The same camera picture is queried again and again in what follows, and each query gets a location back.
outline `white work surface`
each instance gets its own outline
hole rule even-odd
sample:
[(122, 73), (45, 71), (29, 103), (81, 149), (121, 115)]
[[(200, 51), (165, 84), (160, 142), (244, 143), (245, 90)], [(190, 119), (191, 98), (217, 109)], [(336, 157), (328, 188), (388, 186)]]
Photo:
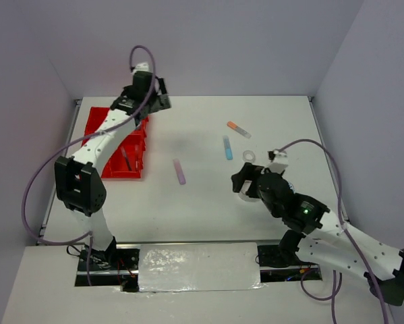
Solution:
[[(3, 323), (332, 323), (330, 303), (309, 299), (298, 282), (236, 292), (131, 294), (117, 287), (74, 287), (77, 263), (63, 246), (27, 247)], [(306, 282), (317, 296), (330, 294), (330, 271), (323, 275), (324, 281)], [(339, 324), (382, 323), (380, 304), (363, 281), (345, 278), (336, 310)]]
[[(91, 107), (109, 107), (113, 97), (82, 101), (71, 140), (84, 135)], [(231, 175), (252, 150), (258, 165), (267, 151), (299, 138), (320, 142), (307, 97), (171, 97), (172, 108), (155, 113), (148, 124), (141, 181), (105, 180), (105, 217), (118, 242), (178, 242), (281, 239), (286, 227), (261, 202), (244, 202), (232, 192)], [(235, 122), (252, 137), (226, 126)], [(225, 158), (223, 135), (233, 160)], [(80, 145), (69, 149), (71, 155)], [(333, 180), (324, 153), (301, 143), (287, 150), (285, 178), (297, 192), (336, 206)], [(181, 161), (187, 184), (179, 185), (172, 160)], [(64, 204), (53, 200), (45, 238), (71, 240), (82, 234)]]

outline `gray wall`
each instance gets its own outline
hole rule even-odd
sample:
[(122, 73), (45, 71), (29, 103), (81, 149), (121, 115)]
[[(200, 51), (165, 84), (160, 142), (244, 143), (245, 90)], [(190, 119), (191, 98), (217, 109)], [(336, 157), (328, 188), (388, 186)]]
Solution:
[[(24, 247), (32, 244), (20, 221), (24, 186), (35, 167), (63, 144), (72, 107), (15, 4), (0, 0), (0, 322)], [(52, 183), (48, 168), (30, 196), (29, 220), (37, 229)]]
[[(404, 247), (404, 0), (365, 0), (317, 92), (351, 220)], [(392, 307), (404, 323), (404, 305)]]
[(314, 95), (362, 0), (16, 0), (72, 97), (116, 95), (137, 44), (174, 95)]

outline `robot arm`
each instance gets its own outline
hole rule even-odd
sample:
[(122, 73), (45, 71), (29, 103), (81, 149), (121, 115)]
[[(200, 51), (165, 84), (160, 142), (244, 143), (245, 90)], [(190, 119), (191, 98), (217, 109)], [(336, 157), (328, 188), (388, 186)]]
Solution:
[[(100, 175), (121, 142), (140, 125), (150, 113), (171, 107), (164, 80), (157, 78), (159, 90), (152, 93), (146, 106), (129, 122), (110, 132), (108, 129), (126, 121), (148, 93), (152, 73), (148, 64), (137, 65), (133, 84), (126, 86), (116, 98), (92, 137), (71, 157), (59, 157), (55, 162), (57, 198), (71, 211), (84, 232), (92, 232), (91, 257), (104, 267), (117, 260), (116, 241), (109, 231), (103, 213), (106, 189)], [(88, 245), (90, 238), (85, 239)]]
[[(285, 153), (269, 152), (267, 167), (245, 163), (232, 176), (233, 191), (260, 199), (275, 218), (290, 228), (280, 242), (286, 262), (303, 261), (327, 265), (331, 269), (365, 280), (377, 296), (368, 270), (338, 216), (315, 198), (295, 193), (282, 175), (288, 165)], [(387, 246), (345, 223), (347, 229), (371, 266), (384, 301), (401, 306), (404, 300), (404, 249)]]

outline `red tray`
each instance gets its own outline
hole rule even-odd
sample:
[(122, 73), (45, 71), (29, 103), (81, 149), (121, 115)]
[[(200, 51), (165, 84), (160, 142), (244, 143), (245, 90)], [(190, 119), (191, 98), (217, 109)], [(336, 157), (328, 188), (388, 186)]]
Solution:
[[(88, 122), (85, 127), (85, 136), (95, 132), (102, 122), (106, 119), (109, 108), (91, 107)], [(142, 126), (139, 130), (133, 131), (128, 135), (118, 149), (112, 154), (111, 158), (107, 161), (102, 179), (140, 179), (143, 170), (143, 153), (146, 150), (146, 125), (149, 122), (149, 117), (142, 120)], [(131, 171), (128, 169), (125, 157), (122, 154), (121, 147), (125, 150)]]

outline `purple tube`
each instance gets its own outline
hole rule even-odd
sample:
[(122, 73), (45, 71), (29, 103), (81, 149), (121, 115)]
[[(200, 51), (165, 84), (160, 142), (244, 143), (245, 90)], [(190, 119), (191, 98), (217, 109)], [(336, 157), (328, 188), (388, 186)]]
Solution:
[(173, 165), (175, 166), (175, 171), (177, 175), (177, 179), (179, 181), (179, 184), (186, 184), (185, 176), (182, 171), (182, 166), (181, 163), (179, 162), (179, 159), (174, 159), (173, 160)]

